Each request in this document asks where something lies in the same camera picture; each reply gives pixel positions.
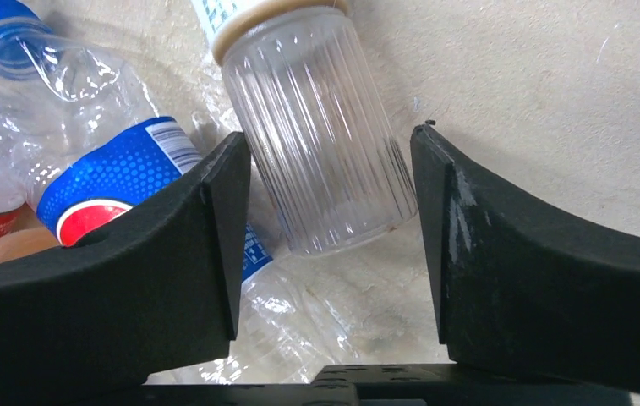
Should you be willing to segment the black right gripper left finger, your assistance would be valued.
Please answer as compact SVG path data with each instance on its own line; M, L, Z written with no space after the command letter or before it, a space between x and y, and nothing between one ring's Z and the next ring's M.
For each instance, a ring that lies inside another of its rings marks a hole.
M249 184L234 132L77 244L0 264L0 405L73 403L226 356Z

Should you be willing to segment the orange juice bottle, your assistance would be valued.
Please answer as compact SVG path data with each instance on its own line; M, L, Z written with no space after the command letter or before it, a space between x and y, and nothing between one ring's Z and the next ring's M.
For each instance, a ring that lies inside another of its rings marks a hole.
M23 205L11 232L0 237L0 263L56 246L59 243L53 234L40 223L28 205Z

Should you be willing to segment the green cap clear bottle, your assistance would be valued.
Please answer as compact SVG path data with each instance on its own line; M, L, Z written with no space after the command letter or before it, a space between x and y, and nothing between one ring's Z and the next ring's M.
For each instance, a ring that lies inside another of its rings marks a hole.
M417 214L346 1L196 1L288 248L317 256Z

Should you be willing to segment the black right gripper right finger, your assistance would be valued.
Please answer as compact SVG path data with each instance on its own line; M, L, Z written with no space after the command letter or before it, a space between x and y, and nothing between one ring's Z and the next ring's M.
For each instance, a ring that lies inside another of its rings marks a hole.
M640 393L640 237L529 194L431 123L410 144L438 338L451 360Z

